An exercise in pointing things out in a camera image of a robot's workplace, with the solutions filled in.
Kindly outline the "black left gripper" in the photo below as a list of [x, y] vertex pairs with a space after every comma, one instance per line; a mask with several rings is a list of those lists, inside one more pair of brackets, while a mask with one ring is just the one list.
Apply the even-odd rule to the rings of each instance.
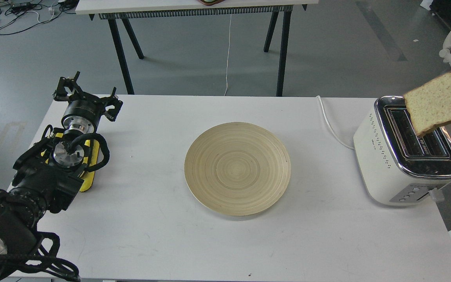
[[54, 101], [68, 102], [68, 106], [61, 119], [61, 125], [65, 130], [77, 130], [79, 132], [97, 132], [102, 116], [109, 121], [115, 121], [123, 102], [116, 95], [116, 87], [107, 97], [98, 97], [92, 94], [83, 94], [77, 84], [80, 71], [74, 77], [60, 77], [58, 85], [52, 94]]

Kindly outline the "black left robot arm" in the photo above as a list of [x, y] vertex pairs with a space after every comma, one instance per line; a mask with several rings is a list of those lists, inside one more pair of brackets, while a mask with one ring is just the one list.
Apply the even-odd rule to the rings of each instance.
[[98, 130], [105, 116], [116, 120], [123, 102], [114, 88], [103, 98], [87, 93], [73, 78], [61, 77], [53, 94], [68, 105], [61, 127], [47, 125], [41, 139], [14, 163], [11, 189], [0, 189], [0, 280], [16, 271], [44, 272], [79, 282], [79, 269], [57, 254], [60, 238], [38, 230], [45, 213], [68, 209], [79, 192], [88, 190], [95, 171], [109, 162], [107, 141]]

